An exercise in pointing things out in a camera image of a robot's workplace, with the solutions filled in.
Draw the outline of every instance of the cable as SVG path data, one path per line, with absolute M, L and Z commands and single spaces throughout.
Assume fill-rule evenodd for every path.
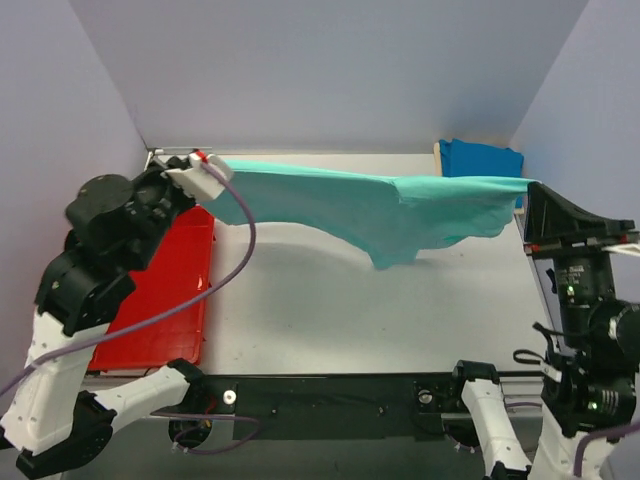
M 573 476 L 582 478 L 582 460 L 584 459 L 584 452 L 587 450 L 587 446 L 591 442 L 593 442 L 594 440 L 598 440 L 599 438 L 614 440 L 617 438 L 625 437 L 627 435 L 632 435 L 637 432 L 640 432 L 640 420 L 628 425 L 622 425 L 620 427 L 598 430 L 584 436 L 578 442 L 578 447 L 576 448 L 576 456 L 573 461 Z
M 164 313 L 155 315 L 147 320 L 144 320 L 143 322 L 137 323 L 127 328 L 123 328 L 122 330 L 118 330 L 116 332 L 109 333 L 101 337 L 90 338 L 82 342 L 78 342 L 76 344 L 70 345 L 68 347 L 60 348 L 58 350 L 53 350 L 49 353 L 45 353 L 44 355 L 36 358 L 33 362 L 27 365 L 19 374 L 13 377 L 6 385 L 0 388 L 0 397 L 5 395 L 9 390 L 15 387 L 18 383 L 20 383 L 26 377 L 31 375 L 42 364 L 49 362 L 51 360 L 54 360 L 58 357 L 62 357 L 63 355 L 78 352 L 80 350 L 84 350 L 85 348 L 95 347 L 96 345 L 99 345 L 101 343 L 115 340 L 116 338 L 123 337 L 130 333 L 137 332 L 138 330 L 141 330 L 143 328 L 146 328 L 158 322 L 161 322 L 162 320 L 165 320 L 171 317 L 172 315 L 175 315 L 176 313 L 182 312 L 190 308 L 191 306 L 207 298 L 209 295 L 217 292 L 222 287 L 224 287 L 227 283 L 233 280 L 242 271 L 242 269 L 244 269 L 244 267 L 249 262 L 251 255 L 253 255 L 253 251 L 256 246 L 256 222 L 253 217 L 253 214 L 251 213 L 249 206 L 244 201 L 244 199 L 240 196 L 238 191 L 233 187 L 233 185 L 231 185 L 229 181 L 227 181 L 226 178 L 224 178 L 224 176 L 222 176 L 213 167 L 211 167 L 210 165 L 204 162 L 201 163 L 201 167 L 208 174 L 212 175 L 218 182 L 220 182 L 225 187 L 226 190 L 229 191 L 229 193 L 233 196 L 235 201 L 238 203 L 238 206 L 242 209 L 242 211 L 246 215 L 247 221 L 249 222 L 249 231 L 251 235 L 249 239 L 249 246 L 247 247 L 247 253 L 245 253 L 245 256 L 240 261 L 240 263 L 236 266 L 236 268 L 234 268 L 226 277 L 224 277 L 214 286 L 208 288 L 202 293 L 199 293 L 198 295 L 193 297 L 191 300 L 188 300 L 182 303 L 181 305 L 178 305 L 177 307 L 171 308 Z
M 239 416 L 228 416 L 228 415 L 196 415 L 191 413 L 165 413 L 165 412 L 153 412 L 151 415 L 154 417 L 165 417 L 165 418 L 175 418 L 180 420 L 212 420 L 212 421 L 227 421 L 227 422 L 244 422 L 244 423 L 252 423 L 256 426 L 256 428 L 249 433 L 247 436 L 241 438 L 236 443 L 232 443 L 225 447 L 215 448 L 212 450 L 196 450 L 193 448 L 185 448 L 184 452 L 191 455 L 218 455 L 220 453 L 230 452 L 231 450 L 235 450 L 238 447 L 241 447 L 245 443 L 253 440 L 258 432 L 260 431 L 260 420 L 252 417 L 239 417 Z M 193 431 L 198 429 L 199 427 L 194 427 L 193 429 L 180 432 L 173 439 L 174 443 L 177 443 L 178 440 L 183 435 L 186 435 L 189 431 Z

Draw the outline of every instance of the red plastic crate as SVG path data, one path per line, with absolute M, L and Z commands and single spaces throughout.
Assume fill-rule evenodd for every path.
M 133 272 L 136 290 L 120 307 L 109 332 L 121 330 L 175 307 L 209 286 L 215 241 L 213 217 L 195 207 L 177 218 L 149 268 Z M 175 358 L 200 362 L 206 301 L 170 318 L 98 345 L 89 370 L 161 367 Z

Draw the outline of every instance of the bolt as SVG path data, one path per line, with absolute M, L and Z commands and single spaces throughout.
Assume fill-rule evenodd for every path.
M 429 390 L 420 390 L 418 392 L 418 401 L 423 405 L 429 405 L 433 401 L 433 395 Z

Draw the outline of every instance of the wall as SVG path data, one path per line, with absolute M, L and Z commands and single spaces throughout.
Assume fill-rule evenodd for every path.
M 506 143 L 586 0 L 72 0 L 147 144 Z
M 640 2 L 591 0 L 513 138 L 528 174 L 587 210 L 640 223 Z M 618 295 L 640 300 L 640 263 L 615 258 Z M 613 456 L 638 477 L 640 437 Z
M 83 182 L 145 158 L 124 103 L 66 1 L 5 1 L 0 15 L 0 382 L 24 364 L 33 299 Z M 4 411 L 8 398 L 0 400 Z M 15 451 L 0 478 L 19 477 Z

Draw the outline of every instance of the blue cloth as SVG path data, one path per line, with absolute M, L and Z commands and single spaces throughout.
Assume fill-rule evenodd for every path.
M 469 236 L 494 237 L 513 218 L 530 180 L 382 177 L 228 161 L 232 184 L 257 222 L 318 228 L 364 250 L 378 269 L 415 260 Z M 247 220 L 228 191 L 202 205 L 226 224 Z
M 440 140 L 443 177 L 520 177 L 524 157 L 510 148 L 498 148 L 480 143 L 466 143 L 454 138 Z M 516 208 L 522 206 L 518 198 Z

